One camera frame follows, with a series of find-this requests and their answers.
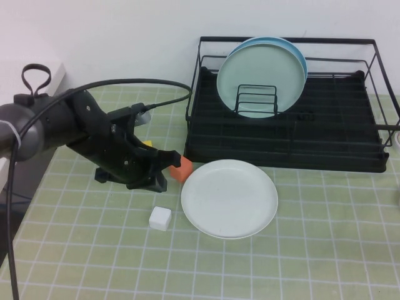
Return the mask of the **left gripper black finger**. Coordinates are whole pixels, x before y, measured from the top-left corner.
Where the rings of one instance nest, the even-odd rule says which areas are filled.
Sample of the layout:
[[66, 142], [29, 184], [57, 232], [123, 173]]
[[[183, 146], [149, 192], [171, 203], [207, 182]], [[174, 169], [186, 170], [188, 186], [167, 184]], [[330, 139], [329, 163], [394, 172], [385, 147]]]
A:
[[167, 190], [167, 180], [163, 173], [158, 172], [151, 178], [149, 190], [155, 193], [163, 193]]
[[169, 166], [174, 166], [175, 168], [179, 168], [181, 166], [181, 155], [175, 150], [173, 151], [159, 150], [157, 152], [157, 157], [159, 159], [161, 168], [168, 168]]

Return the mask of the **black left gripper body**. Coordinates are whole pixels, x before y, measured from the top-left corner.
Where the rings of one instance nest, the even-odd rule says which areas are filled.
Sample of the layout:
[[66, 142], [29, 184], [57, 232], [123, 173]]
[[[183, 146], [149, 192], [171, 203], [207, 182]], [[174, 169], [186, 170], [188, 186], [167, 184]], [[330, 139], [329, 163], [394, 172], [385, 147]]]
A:
[[160, 173], [158, 150], [134, 136], [144, 104], [104, 112], [88, 92], [68, 100], [84, 136], [67, 144], [69, 149], [97, 165], [95, 180], [124, 184], [128, 189], [149, 189], [151, 178]]

